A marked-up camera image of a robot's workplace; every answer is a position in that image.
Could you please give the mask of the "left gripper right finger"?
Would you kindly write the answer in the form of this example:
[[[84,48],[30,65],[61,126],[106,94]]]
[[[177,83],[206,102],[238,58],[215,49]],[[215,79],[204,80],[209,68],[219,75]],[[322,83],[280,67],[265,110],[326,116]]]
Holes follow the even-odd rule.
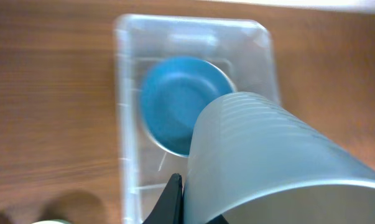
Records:
[[[210,220],[206,224],[229,224],[227,220],[224,218],[224,216],[219,215],[215,217],[214,219]]]

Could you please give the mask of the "mint green bowl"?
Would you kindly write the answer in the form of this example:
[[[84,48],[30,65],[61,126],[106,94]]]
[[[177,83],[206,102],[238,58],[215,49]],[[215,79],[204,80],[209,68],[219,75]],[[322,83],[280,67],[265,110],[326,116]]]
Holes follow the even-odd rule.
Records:
[[[33,222],[32,224],[72,224],[68,221],[61,220],[61,219],[51,219],[51,220],[40,220],[37,222]]]

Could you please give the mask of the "blue bowl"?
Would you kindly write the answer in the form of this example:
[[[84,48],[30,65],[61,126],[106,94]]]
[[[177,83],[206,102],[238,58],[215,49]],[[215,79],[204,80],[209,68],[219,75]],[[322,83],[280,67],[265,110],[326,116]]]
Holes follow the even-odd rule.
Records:
[[[160,147],[187,157],[199,114],[215,99],[235,91],[230,78],[208,61],[167,58],[155,64],[142,81],[142,120]]]

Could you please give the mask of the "grey cup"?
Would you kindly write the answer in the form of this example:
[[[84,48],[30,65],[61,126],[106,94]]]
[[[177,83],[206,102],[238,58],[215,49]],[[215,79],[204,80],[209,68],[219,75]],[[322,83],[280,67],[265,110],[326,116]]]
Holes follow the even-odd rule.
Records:
[[[261,95],[211,102],[194,127],[185,223],[375,223],[375,171]]]

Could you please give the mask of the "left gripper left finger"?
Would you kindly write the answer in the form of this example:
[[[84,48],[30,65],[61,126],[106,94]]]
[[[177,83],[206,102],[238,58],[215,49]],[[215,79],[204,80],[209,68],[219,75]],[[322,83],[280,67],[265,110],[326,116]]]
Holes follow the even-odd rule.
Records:
[[[181,224],[183,223],[183,185],[182,176],[171,175],[163,192],[143,224]]]

